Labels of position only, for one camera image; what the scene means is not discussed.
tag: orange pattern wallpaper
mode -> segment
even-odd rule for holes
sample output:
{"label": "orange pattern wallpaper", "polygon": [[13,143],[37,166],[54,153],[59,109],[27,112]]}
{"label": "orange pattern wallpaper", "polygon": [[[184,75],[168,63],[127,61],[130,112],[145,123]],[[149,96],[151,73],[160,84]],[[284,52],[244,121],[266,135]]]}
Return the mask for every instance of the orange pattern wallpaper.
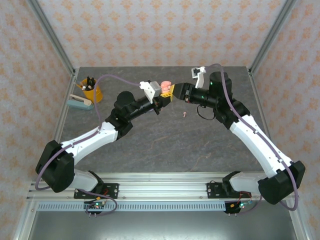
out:
{"label": "orange pattern wallpaper", "polygon": [[26,0],[0,1],[0,239],[13,237],[70,75]]}
{"label": "orange pattern wallpaper", "polygon": [[320,236],[320,4],[297,1],[254,75],[270,134],[306,175],[300,199]]}
{"label": "orange pattern wallpaper", "polygon": [[285,0],[39,0],[75,68],[252,64]]}

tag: pen holder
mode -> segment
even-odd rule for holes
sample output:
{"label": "pen holder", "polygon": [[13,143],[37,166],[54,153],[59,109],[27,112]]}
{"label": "pen holder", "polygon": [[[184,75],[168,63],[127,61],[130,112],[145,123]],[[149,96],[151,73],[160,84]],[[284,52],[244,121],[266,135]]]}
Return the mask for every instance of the pen holder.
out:
{"label": "pen holder", "polygon": [[[87,85],[87,79],[84,79],[82,82],[81,82],[84,86]],[[89,90],[89,91],[83,91],[85,97],[89,100],[91,100],[92,103],[94,103],[94,89],[92,90]],[[95,92],[95,100],[97,103],[99,103],[103,98],[103,95],[102,95],[102,92],[100,90],[100,87],[99,86],[96,86],[96,92]]]}

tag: marble-patterned surface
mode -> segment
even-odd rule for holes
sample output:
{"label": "marble-patterned surface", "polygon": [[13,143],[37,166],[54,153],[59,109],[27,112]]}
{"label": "marble-patterned surface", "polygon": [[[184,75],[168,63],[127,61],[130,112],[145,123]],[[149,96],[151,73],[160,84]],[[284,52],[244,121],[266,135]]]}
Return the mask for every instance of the marble-patterned surface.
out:
{"label": "marble-patterned surface", "polygon": [[[232,80],[233,96],[243,102],[251,111],[258,125],[263,129],[262,120],[245,67],[225,67]],[[205,88],[209,86],[209,70]],[[103,74],[114,74],[126,80],[190,82],[191,67],[81,67],[77,82]],[[136,86],[116,79],[106,79],[100,84],[103,99],[98,104],[105,119],[113,109],[117,95],[131,91],[135,98],[144,96]],[[77,87],[74,94],[82,96]],[[197,115],[196,105],[175,99],[163,108],[160,115],[148,112],[132,121],[132,130],[120,140],[107,144],[85,157],[77,164],[83,171],[102,172],[231,172],[261,171],[258,161],[246,146],[217,120],[204,120]],[[210,118],[210,109],[200,109]],[[85,111],[69,108],[61,141],[73,139],[98,125],[95,110]]]}

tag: pink object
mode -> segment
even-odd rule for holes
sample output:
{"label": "pink object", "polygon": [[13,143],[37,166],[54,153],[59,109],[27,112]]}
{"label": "pink object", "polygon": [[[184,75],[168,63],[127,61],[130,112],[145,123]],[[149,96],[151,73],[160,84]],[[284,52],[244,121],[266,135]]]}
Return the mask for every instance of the pink object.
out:
{"label": "pink object", "polygon": [[166,94],[170,92],[171,82],[170,81],[163,81],[160,85],[161,93]]}

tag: pen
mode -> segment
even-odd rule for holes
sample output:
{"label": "pen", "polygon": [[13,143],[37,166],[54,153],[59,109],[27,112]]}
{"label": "pen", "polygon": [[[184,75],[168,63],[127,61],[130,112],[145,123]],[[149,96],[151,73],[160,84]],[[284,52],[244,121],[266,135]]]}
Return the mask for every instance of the pen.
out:
{"label": "pen", "polygon": [[89,76],[86,77],[86,85],[89,87],[91,85],[91,79]]}
{"label": "pen", "polygon": [[95,84],[96,84],[96,81],[95,81],[95,78],[94,77],[92,77],[91,78],[91,83],[92,83],[92,88],[94,88],[95,87]]}

